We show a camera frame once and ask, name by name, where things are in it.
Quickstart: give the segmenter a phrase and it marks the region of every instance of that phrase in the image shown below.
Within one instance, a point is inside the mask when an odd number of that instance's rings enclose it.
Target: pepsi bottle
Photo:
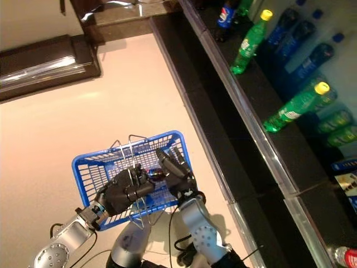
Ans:
[[[229,35],[235,10],[239,6],[241,0],[228,0],[224,3],[217,21],[217,28],[214,32],[214,37],[217,42],[224,42]]]
[[[300,15],[297,11],[298,7],[305,4],[306,0],[297,0],[295,7],[287,8],[279,18],[277,25],[271,32],[269,37],[262,44],[261,52],[271,54],[274,52],[286,36],[287,32],[295,25]]]
[[[344,39],[342,33],[337,33],[332,37],[333,42],[339,43]],[[323,63],[327,62],[334,55],[333,46],[327,43],[320,43],[317,45],[312,53],[307,57],[302,64],[295,69],[290,75],[290,81],[298,84],[303,81],[306,77],[310,76],[318,67]]]
[[[312,14],[312,17],[319,20],[324,13],[317,9]],[[285,41],[280,49],[276,52],[276,63],[284,66],[291,56],[302,46],[302,44],[316,31],[315,25],[310,21],[300,22],[294,29],[291,36]]]

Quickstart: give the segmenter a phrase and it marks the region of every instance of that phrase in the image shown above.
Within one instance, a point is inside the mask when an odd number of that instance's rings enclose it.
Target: black shelf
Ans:
[[[264,130],[262,122],[283,102],[255,60],[242,75],[234,76],[229,71],[229,64],[236,57],[242,37],[252,23],[246,20],[234,26],[229,40],[217,44],[213,32],[223,3],[212,3],[203,11],[194,9],[190,1],[180,0],[180,3],[260,157],[279,186],[282,199],[316,265],[333,267],[327,248],[331,245],[353,246],[353,241],[357,241],[356,225],[341,204],[340,189],[332,184],[323,163],[312,150],[313,138],[306,139],[296,123],[275,134]]]
[[[202,145],[217,163],[247,251],[263,245],[254,267],[314,267],[277,183],[185,16],[153,17],[151,25]]]

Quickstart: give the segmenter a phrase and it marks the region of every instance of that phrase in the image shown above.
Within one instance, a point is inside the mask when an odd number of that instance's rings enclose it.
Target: cable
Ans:
[[[191,236],[192,236],[192,235],[188,235],[188,236],[185,236],[185,237],[183,237],[183,238],[177,240],[177,241],[173,244],[173,246],[175,247],[175,249],[177,249],[178,251],[182,251],[182,252],[187,251],[187,249],[183,249],[183,248],[178,247],[177,244],[183,242],[184,240],[187,240],[187,239],[191,238]]]
[[[172,217],[173,215],[175,214],[175,212],[177,211],[179,207],[177,206],[173,212],[171,213],[171,216],[170,216],[170,221],[168,223],[168,255],[169,255],[169,258],[170,258],[170,268],[172,268],[172,260],[171,260],[171,222],[172,222]]]
[[[55,226],[62,226],[63,224],[62,223],[54,223],[52,224],[51,228],[50,228],[50,238],[53,238],[54,236],[54,228]]]
[[[81,258],[79,258],[74,264],[72,264],[72,266],[70,266],[69,268],[73,268],[78,262],[80,262],[84,257],[85,255],[87,255],[89,253],[89,251],[91,251],[91,249],[94,247],[95,243],[97,242],[97,239],[98,239],[98,235],[96,232],[94,232],[94,235],[95,235],[95,240],[93,242],[93,244],[90,246],[90,248],[83,254],[83,256]]]
[[[242,261],[245,261],[247,258],[251,257],[251,255],[253,255],[254,253],[256,253],[260,248],[262,248],[263,245],[260,245],[258,248],[256,248],[255,250],[253,250],[250,254],[248,254],[247,257],[245,257],[244,259],[242,259]]]
[[[79,268],[83,268],[88,262],[90,262],[92,259],[94,259],[95,257],[97,257],[98,255],[102,254],[102,253],[105,253],[105,252],[108,252],[110,250],[103,250],[103,251],[100,251],[98,252],[97,254],[93,255],[91,258],[89,258],[85,263],[83,263],[83,265]]]

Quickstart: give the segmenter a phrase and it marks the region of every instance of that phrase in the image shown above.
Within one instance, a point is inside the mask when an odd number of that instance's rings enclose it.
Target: metal edge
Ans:
[[[336,267],[331,263],[330,257],[321,243],[321,239],[314,229],[314,224],[310,221],[307,209],[300,202],[301,198],[294,197],[285,199],[285,205],[293,217],[297,228],[299,229],[305,243],[310,250],[313,260],[317,267],[333,268]]]
[[[187,0],[178,1],[181,4],[182,9],[184,10],[184,14],[190,23],[195,23],[195,20],[190,18],[192,10],[195,10],[192,4]],[[257,148],[264,158],[275,181],[279,185],[280,190],[284,195],[296,194],[297,187],[292,180],[291,174],[286,169],[282,158],[274,148],[270,137],[265,133],[262,123],[250,105],[244,90],[239,85],[237,79],[231,74],[228,63],[222,56],[211,34],[207,30],[204,32],[197,31],[197,27],[194,25],[192,25],[192,28],[195,30],[197,36],[199,37],[202,46],[204,47],[214,68],[220,76],[224,86],[226,87],[230,98],[232,99],[240,116],[242,117],[243,122],[245,123],[250,135],[257,145]]]
[[[165,45],[163,44],[163,41],[161,39],[160,34],[158,33],[158,30],[157,30],[155,24],[152,22],[152,18],[150,18],[149,24],[152,28],[152,32],[156,39],[157,45],[160,48],[160,51],[164,57],[167,67],[173,77],[175,85],[178,88],[178,92],[179,92],[181,99],[186,107],[186,110],[187,110],[187,113],[191,119],[191,122],[194,125],[197,136],[199,137],[199,140],[201,141],[201,144],[202,144],[205,154],[208,158],[208,161],[212,167],[212,170],[213,170],[214,175],[217,179],[217,182],[219,184],[221,192],[223,193],[223,196],[224,196],[225,200],[227,201],[227,206],[229,208],[231,215],[233,216],[234,223],[235,223],[239,233],[242,235],[244,247],[248,251],[248,253],[253,252],[255,249],[257,249],[257,244],[252,236],[251,231],[249,230],[248,224],[247,224],[246,220],[244,219],[244,216],[239,208],[239,205],[234,200],[233,194],[229,189],[228,183],[226,182],[226,180],[224,178],[223,172],[222,172],[222,170],[217,162],[217,159],[215,158],[214,153],[207,141],[207,138],[203,132],[203,129],[201,128],[201,126],[199,124],[199,121],[198,121],[198,118],[194,112],[194,109],[193,109],[191,103],[189,102],[187,95],[185,94],[185,87],[180,80],[180,77],[177,73],[177,70],[176,70],[172,60],[168,56],[168,51],[166,50]],[[250,260],[251,260],[252,264],[254,265],[254,267],[259,267],[259,268],[266,267],[259,251],[254,253],[254,255],[252,255],[250,257]]]
[[[211,34],[207,31],[199,32],[197,31],[197,27],[193,25],[195,20],[190,18],[192,10],[195,10],[193,6],[187,0],[178,1],[184,10],[185,16],[191,23],[192,28],[199,37],[202,46],[208,54],[214,68],[216,69],[223,84],[225,85],[229,96],[231,97],[236,109],[242,117],[249,133],[252,135],[258,150],[264,158],[285,199],[291,200],[291,198],[294,198],[294,196],[297,194],[297,187],[292,180],[292,176],[287,170],[281,156],[274,148],[270,137],[265,133],[262,123],[251,107],[247,96],[239,85],[237,79],[230,73],[228,63],[222,56]],[[302,213],[301,219],[300,217],[297,217],[293,214],[294,210],[292,209],[293,205],[291,202],[286,202],[286,206],[303,239],[305,240],[305,243],[308,246],[316,264],[319,265],[319,267],[333,267],[331,266],[330,259],[323,245],[321,244],[320,238],[312,226],[312,222],[308,220],[308,216],[306,215],[306,212],[303,210],[303,208],[300,207],[298,209],[298,211]]]
[[[233,204],[228,205],[229,212],[233,216],[233,221],[239,230],[239,232],[244,236],[246,239],[243,240],[243,244],[246,250],[248,250],[248,254],[251,252],[255,251],[258,246],[257,243],[255,242],[253,235],[247,225],[247,222],[244,218],[243,212],[239,208],[239,204],[236,202]],[[252,265],[254,267],[258,268],[265,268],[266,265],[264,263],[264,260],[262,258],[262,255],[260,254],[259,250],[257,250],[253,255],[249,257],[250,261],[252,262]]]

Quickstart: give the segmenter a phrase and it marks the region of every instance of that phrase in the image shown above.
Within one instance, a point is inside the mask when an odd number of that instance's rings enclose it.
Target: plastic basket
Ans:
[[[72,169],[83,204],[89,206],[97,191],[128,165],[132,165],[133,158],[136,164],[140,163],[146,170],[159,168],[155,149],[162,148],[168,152],[174,147],[178,148],[191,167],[185,140],[179,131],[170,131],[126,145],[77,156],[72,162]],[[177,204],[177,199],[168,191],[164,181],[156,183],[155,191],[143,201],[134,203],[120,215],[109,217],[100,226],[101,231]]]

